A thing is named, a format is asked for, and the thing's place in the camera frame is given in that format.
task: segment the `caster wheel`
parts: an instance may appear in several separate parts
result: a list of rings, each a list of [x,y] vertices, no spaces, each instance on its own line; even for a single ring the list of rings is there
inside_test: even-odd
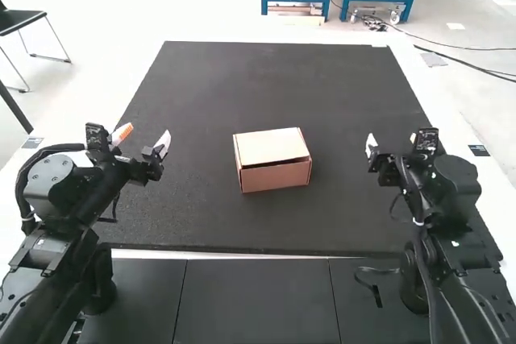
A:
[[[351,24],[355,24],[356,23],[357,15],[358,15],[358,10],[353,11],[353,14],[352,14],[351,18],[349,19],[349,22]]]
[[[400,15],[396,11],[392,11],[390,13],[390,22],[392,24],[398,24],[400,23]]]

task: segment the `gray floor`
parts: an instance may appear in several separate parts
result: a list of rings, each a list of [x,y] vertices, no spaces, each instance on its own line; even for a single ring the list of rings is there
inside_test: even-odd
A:
[[[131,60],[128,48],[150,45],[148,42],[157,37],[157,31],[173,39],[180,38],[181,32],[186,30],[217,29],[225,26],[244,29],[250,25],[249,21],[262,20],[259,19],[260,0],[3,1],[11,8],[49,11],[54,27],[74,60],[75,65],[69,66],[27,58],[17,36],[8,36],[0,40],[2,47],[13,56],[20,71],[34,86],[34,93],[15,93],[14,96],[35,125],[49,116],[59,118],[57,102],[75,104],[78,109],[92,109],[94,118],[94,108],[85,106],[85,101],[78,96],[84,94],[91,82],[102,82],[106,84],[106,96],[102,97],[117,97],[109,93],[110,82],[124,82],[129,78],[122,77],[122,73],[116,73],[115,76],[113,68],[127,67]],[[449,44],[516,46],[515,17],[511,14],[511,2],[416,0],[410,22],[400,27],[428,39]],[[91,5],[94,5],[93,11],[87,8]],[[364,29],[359,24],[341,23],[338,13],[338,8],[332,6],[331,20],[316,28],[358,31]],[[446,23],[462,23],[465,30],[450,30]],[[52,49],[56,55],[59,54],[45,26],[35,26],[32,30],[32,33],[28,32],[27,38],[35,48],[40,52]],[[514,52],[466,52],[441,48],[417,40],[414,42],[480,66],[516,73]],[[127,69],[127,77],[131,75],[129,70],[132,71],[133,68]],[[471,123],[512,183],[516,185],[516,85],[496,80],[458,64],[434,68],[432,72],[436,75],[436,81],[449,87],[455,96],[457,109]],[[7,84],[19,85],[12,69],[3,58],[0,58],[0,77]],[[59,130],[59,119],[54,120],[56,131]],[[3,103],[0,103],[0,123],[1,167],[24,141],[26,135]]]

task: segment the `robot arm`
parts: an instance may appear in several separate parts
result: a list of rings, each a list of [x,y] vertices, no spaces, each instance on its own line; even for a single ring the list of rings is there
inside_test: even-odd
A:
[[[86,124],[86,147],[47,147],[23,165],[15,190],[27,237],[2,282],[1,344],[59,343],[80,312],[101,313],[115,299],[110,249],[91,226],[126,183],[161,178],[170,145],[166,131],[143,149],[144,161],[123,157],[118,145],[130,131],[123,126],[109,136]],[[92,167],[60,153],[84,149]]]
[[[476,167],[439,153],[435,128],[421,129],[413,143],[406,155],[381,153],[372,135],[366,143],[369,171],[380,186],[398,187],[414,216],[401,299],[413,313],[429,315],[432,344],[512,342],[504,321],[516,309],[500,264],[468,224],[481,195]],[[501,312],[495,300],[504,300]]]

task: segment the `black chair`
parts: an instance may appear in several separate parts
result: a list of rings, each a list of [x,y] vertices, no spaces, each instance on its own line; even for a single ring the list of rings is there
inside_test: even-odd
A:
[[[61,58],[53,58],[51,56],[40,56],[38,54],[31,54],[27,50],[27,46],[25,44],[25,41],[23,40],[22,33],[20,29],[24,28],[25,26],[28,26],[29,24],[32,24],[42,18],[45,18],[47,20],[48,25],[50,26],[52,32],[57,38],[57,42],[59,42],[59,45],[63,49],[64,54],[66,55],[66,59],[62,60]],[[25,10],[8,10],[2,1],[0,0],[0,36],[6,36],[9,35],[11,32],[17,31],[19,34],[20,39],[22,40],[23,47],[25,48],[25,52],[29,56],[33,56],[35,58],[43,58],[44,60],[57,60],[59,62],[66,62],[67,64],[71,64],[72,61],[70,60],[70,57],[68,56],[68,53],[66,52],[65,48],[63,47],[63,44],[59,40],[59,37],[57,36],[56,32],[54,31],[54,28],[50,24],[50,21],[47,18],[47,13],[45,11],[25,11]],[[22,79],[23,83],[27,87],[26,89],[19,89],[19,88],[11,88],[10,89],[16,89],[20,93],[26,93],[31,91],[31,87],[28,85],[28,83],[25,81],[25,79],[22,77],[18,69],[16,68],[15,64],[12,63],[9,56],[4,52],[3,48],[0,46],[0,50],[2,50],[3,55],[6,56],[7,60],[9,61],[10,65],[13,67],[13,69],[16,71],[16,73],[19,75],[19,77]]]

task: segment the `box lid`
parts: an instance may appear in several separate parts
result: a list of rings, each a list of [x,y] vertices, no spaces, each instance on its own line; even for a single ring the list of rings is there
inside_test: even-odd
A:
[[[299,128],[240,133],[235,139],[242,167],[310,157]]]

